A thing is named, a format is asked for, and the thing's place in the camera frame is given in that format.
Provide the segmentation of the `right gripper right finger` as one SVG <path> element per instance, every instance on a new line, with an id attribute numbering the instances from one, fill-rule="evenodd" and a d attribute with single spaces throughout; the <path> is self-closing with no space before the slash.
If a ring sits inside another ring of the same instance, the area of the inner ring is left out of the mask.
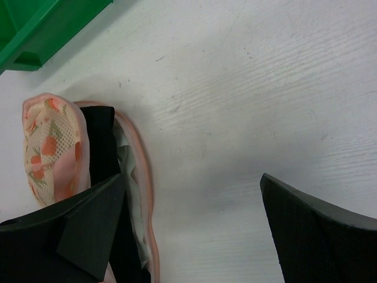
<path id="1" fill-rule="evenodd" d="M 263 174 L 260 190 L 285 282 L 376 282 L 376 219 Z"/>

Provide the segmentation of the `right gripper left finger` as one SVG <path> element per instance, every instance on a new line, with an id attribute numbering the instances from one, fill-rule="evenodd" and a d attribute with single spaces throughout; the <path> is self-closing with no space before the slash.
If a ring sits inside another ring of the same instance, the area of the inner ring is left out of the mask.
<path id="1" fill-rule="evenodd" d="M 117 174 L 1 223 L 1 282 L 101 282 L 125 194 Z"/>

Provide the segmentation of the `black bra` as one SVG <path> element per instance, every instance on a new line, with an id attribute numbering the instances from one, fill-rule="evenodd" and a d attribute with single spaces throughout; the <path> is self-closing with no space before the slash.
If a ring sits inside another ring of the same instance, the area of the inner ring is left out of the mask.
<path id="1" fill-rule="evenodd" d="M 90 141 L 90 179 L 96 185 L 121 172 L 113 133 L 115 110 L 108 106 L 82 107 Z M 127 193 L 115 233 L 110 265 L 117 282 L 150 282 L 151 274 L 141 265 L 133 234 Z"/>

